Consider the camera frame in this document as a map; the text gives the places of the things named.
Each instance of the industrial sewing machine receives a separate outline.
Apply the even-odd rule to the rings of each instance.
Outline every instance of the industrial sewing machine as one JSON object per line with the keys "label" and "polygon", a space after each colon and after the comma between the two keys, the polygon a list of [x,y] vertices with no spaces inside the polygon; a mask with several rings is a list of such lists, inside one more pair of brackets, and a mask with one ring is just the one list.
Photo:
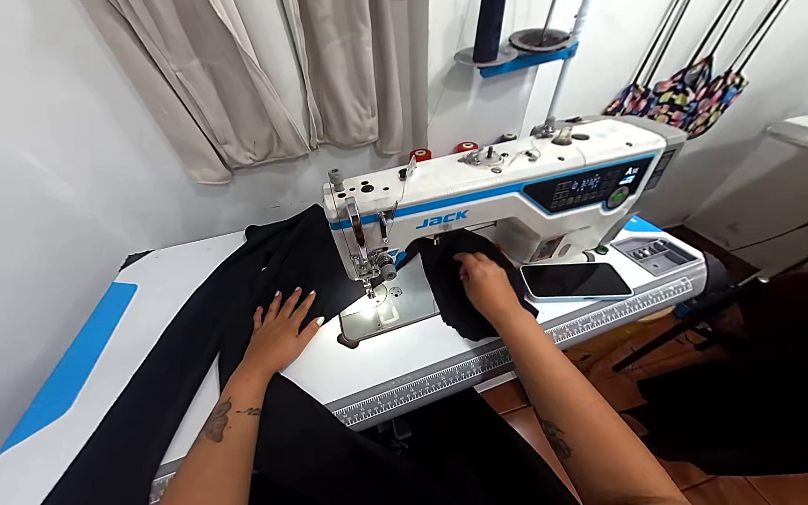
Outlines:
{"label": "industrial sewing machine", "polygon": [[[420,261],[400,272],[420,237],[481,230],[518,265],[587,261],[612,240],[643,190],[683,146],[680,130],[641,118],[550,121],[531,137],[342,179],[330,172],[324,208],[348,277],[366,290],[341,314],[339,342],[438,314]],[[373,288],[374,279],[382,283]]]}

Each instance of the forearm tattoo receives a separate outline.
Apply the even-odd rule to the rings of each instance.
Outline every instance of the forearm tattoo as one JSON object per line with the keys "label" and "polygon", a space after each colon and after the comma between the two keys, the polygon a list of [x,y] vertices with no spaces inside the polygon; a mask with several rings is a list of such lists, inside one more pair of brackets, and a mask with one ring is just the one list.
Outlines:
{"label": "forearm tattoo", "polygon": [[225,402],[217,404],[217,407],[214,407],[211,411],[211,415],[208,416],[208,420],[205,421],[205,426],[203,426],[201,432],[198,433],[198,438],[195,439],[196,442],[201,440],[203,436],[218,443],[224,440],[224,430],[226,429],[226,423],[229,422],[229,418],[226,417],[226,415],[232,408],[230,400],[231,398],[227,398]]}
{"label": "forearm tattoo", "polygon": [[566,433],[560,430],[553,422],[539,416],[538,411],[535,411],[535,416],[538,417],[538,421],[541,422],[541,429],[544,430],[544,436],[548,439],[550,448],[554,449],[556,457],[568,459],[569,456],[572,455],[572,448],[560,437],[560,435],[565,435]]}

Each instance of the blue stripe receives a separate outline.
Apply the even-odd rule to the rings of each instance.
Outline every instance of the blue stripe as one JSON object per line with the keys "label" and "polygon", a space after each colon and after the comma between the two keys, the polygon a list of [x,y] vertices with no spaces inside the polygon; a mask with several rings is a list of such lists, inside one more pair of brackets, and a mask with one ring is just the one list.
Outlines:
{"label": "blue stripe", "polygon": [[635,216],[632,219],[628,220],[625,226],[622,227],[627,232],[662,232],[660,228],[657,228],[653,224],[648,223],[644,219]]}
{"label": "blue stripe", "polygon": [[[577,173],[589,172],[591,170],[598,170],[600,168],[606,168],[608,166],[619,165],[627,162],[634,162],[637,160],[643,160],[643,159],[653,160],[654,158],[655,158],[654,155],[640,155],[634,158],[621,159],[619,161],[615,161],[612,163],[582,168],[581,170],[573,170],[572,172],[558,173],[556,175],[550,175],[547,177],[542,177],[540,179],[526,180],[523,182],[516,182],[514,184],[507,184],[506,186],[499,186],[498,188],[481,189],[479,191],[473,191],[471,193],[464,193],[456,197],[419,203],[417,205],[411,205],[410,207],[398,207],[398,210],[395,211],[395,217],[403,217],[403,216],[409,216],[411,214],[418,214],[420,212],[428,212],[430,210],[443,209],[445,207],[451,207],[453,205],[459,205],[461,203],[466,203],[469,201],[485,200],[491,197],[516,192],[522,192],[523,196],[525,196],[529,201],[533,202],[536,206],[544,210],[546,213],[550,214],[550,212],[544,207],[544,205],[542,205],[537,201],[534,201],[533,198],[529,197],[529,195],[525,194],[522,191],[522,188],[528,186],[529,184],[534,184],[536,182],[544,182],[545,180],[559,179],[561,177],[566,177],[567,175],[575,175]],[[376,223],[376,221],[379,220],[379,216],[377,216],[376,214],[371,214],[369,216],[361,216],[360,220],[361,223],[363,224]],[[330,223],[330,229],[333,230],[340,230],[343,228],[350,228],[350,227],[351,227],[350,219],[343,219],[341,221],[332,221]]]}
{"label": "blue stripe", "polygon": [[73,405],[137,289],[136,284],[111,283],[0,448],[0,454],[51,424]]}

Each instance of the black garment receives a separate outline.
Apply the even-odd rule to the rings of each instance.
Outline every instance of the black garment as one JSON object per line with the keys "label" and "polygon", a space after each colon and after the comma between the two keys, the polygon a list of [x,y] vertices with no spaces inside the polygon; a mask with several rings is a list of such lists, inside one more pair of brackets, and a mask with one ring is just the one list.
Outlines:
{"label": "black garment", "polygon": [[349,430],[295,383],[274,375],[254,457],[252,503],[539,503],[576,499],[547,462],[472,388],[402,416],[400,454],[375,429]]}
{"label": "black garment", "polygon": [[808,330],[768,336],[748,356],[638,381],[648,403],[625,413],[649,431],[651,452],[711,476],[807,473]]}
{"label": "black garment", "polygon": [[[360,282],[347,278],[318,206],[286,221],[250,226],[246,238],[173,318],[45,503],[147,503],[163,454],[215,355],[220,351],[221,386],[241,361],[256,306],[266,306],[277,289],[285,295],[296,286],[315,289],[308,322],[312,316],[335,316],[364,294]],[[452,412],[451,418],[461,415]],[[460,487],[442,484],[447,476],[432,477],[414,460],[349,430],[281,375],[270,382],[262,416],[252,479],[259,502],[348,503],[353,493],[389,503],[457,502],[451,495]],[[468,423],[456,417],[446,424]],[[511,485],[529,486],[529,492],[541,496],[564,496],[565,487],[549,468],[539,466],[536,454],[532,460],[532,449],[504,428],[510,430],[500,422],[478,423],[471,429],[485,439],[465,441],[510,439],[515,446],[501,447],[505,459],[489,468],[506,461],[528,474],[509,476],[521,479]],[[513,461],[520,457],[528,459]],[[288,499],[290,492],[295,499]]]}
{"label": "black garment", "polygon": [[364,294],[339,260],[321,207],[264,226],[195,290],[51,490],[46,503],[144,503],[152,477],[220,351],[220,386],[252,334],[252,314],[276,290],[317,291],[305,323],[332,317]]}
{"label": "black garment", "polygon": [[463,282],[460,280],[461,264],[454,259],[456,253],[462,252],[484,253],[490,260],[500,265],[506,270],[510,285],[516,291],[522,307],[533,316],[538,315],[538,310],[525,301],[526,288],[522,275],[504,253],[484,236],[461,229],[442,235],[438,245],[434,245],[428,238],[413,241],[398,265],[398,268],[403,267],[417,254],[420,255],[426,279],[432,288],[435,303],[438,304],[444,323],[457,330],[461,337],[470,340],[498,336],[495,328],[488,323],[485,316],[479,314],[466,296]]}

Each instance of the phone screen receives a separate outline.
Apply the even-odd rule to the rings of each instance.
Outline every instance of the phone screen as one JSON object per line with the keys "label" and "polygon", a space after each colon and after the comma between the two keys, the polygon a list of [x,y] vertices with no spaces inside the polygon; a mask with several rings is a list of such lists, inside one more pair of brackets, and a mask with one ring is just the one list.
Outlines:
{"label": "phone screen", "polygon": [[632,291],[609,263],[523,265],[522,277],[535,297],[616,296]]}

